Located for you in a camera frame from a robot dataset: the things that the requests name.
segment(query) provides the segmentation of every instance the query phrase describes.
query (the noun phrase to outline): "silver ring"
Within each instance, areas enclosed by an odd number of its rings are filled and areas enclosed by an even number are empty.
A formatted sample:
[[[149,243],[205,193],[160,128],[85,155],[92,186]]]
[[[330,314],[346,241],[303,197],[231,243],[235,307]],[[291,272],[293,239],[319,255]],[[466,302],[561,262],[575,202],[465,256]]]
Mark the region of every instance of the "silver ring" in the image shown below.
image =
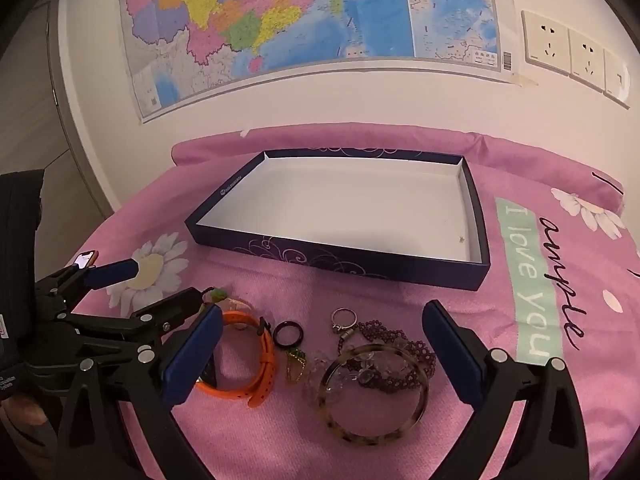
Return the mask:
[[[353,323],[351,323],[350,325],[338,325],[335,322],[335,315],[338,314],[338,312],[351,312],[353,314]],[[334,313],[331,314],[331,324],[332,324],[331,328],[335,334],[339,334],[340,332],[344,332],[345,330],[353,328],[354,326],[356,326],[357,322],[358,322],[358,315],[350,308],[337,308],[336,310],[334,310]]]

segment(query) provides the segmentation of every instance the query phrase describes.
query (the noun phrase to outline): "wall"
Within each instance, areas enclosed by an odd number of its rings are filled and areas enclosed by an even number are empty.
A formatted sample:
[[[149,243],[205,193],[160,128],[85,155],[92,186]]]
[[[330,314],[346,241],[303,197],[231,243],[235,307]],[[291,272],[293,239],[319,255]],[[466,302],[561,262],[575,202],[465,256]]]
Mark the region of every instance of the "wall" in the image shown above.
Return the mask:
[[[280,124],[361,121],[475,131],[541,146],[626,188],[640,236],[640,55],[604,0],[516,0],[590,36],[629,63],[630,110],[566,76],[523,63],[522,87],[415,72],[307,75],[240,89],[141,124],[121,47],[118,0],[61,0],[60,51],[78,131],[117,208],[171,167],[181,140]]]

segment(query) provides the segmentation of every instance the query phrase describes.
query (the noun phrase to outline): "barcode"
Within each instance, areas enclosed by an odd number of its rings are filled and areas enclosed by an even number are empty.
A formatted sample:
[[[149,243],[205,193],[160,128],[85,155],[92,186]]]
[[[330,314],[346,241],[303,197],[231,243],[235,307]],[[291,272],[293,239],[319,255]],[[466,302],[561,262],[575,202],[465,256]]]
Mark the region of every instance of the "barcode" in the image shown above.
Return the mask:
[[[502,53],[502,66],[505,70],[511,71],[511,52]]]

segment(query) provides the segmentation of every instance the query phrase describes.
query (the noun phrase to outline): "phone screen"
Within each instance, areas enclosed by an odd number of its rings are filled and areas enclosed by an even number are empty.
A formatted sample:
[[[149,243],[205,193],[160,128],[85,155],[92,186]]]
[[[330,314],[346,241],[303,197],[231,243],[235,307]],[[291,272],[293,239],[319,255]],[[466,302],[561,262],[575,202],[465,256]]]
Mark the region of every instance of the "phone screen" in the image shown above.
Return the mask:
[[[84,269],[87,265],[92,264],[94,262],[94,254],[95,251],[89,251],[87,253],[78,254],[78,257],[74,261],[74,263]]]

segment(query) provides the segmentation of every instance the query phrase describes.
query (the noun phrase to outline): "tortoiseshell bangle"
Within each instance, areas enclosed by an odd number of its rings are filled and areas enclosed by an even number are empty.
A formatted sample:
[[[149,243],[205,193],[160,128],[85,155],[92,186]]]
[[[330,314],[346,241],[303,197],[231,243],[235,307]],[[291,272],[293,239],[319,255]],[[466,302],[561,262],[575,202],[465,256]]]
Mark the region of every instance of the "tortoiseshell bangle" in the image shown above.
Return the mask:
[[[332,417],[331,413],[329,413],[329,409],[326,405],[326,387],[329,384],[329,381],[331,380],[331,377],[335,373],[335,371],[343,366],[349,359],[353,359],[358,355],[368,354],[371,352],[390,352],[392,354],[400,356],[414,368],[418,380],[422,385],[420,389],[420,400],[418,401],[418,405],[409,420],[406,421],[397,430],[379,436],[364,436],[345,430],[340,425],[338,425],[338,423]],[[320,388],[318,390],[318,409],[329,430],[331,430],[332,433],[335,433],[341,439],[358,446],[378,446],[379,444],[384,444],[385,442],[391,442],[393,440],[402,438],[412,427],[416,425],[427,407],[428,393],[429,380],[426,373],[424,373],[424,370],[422,370],[414,356],[412,356],[405,350],[395,348],[391,345],[368,344],[358,346],[357,348],[344,352],[327,368],[324,376],[322,377],[322,380],[320,381]]]

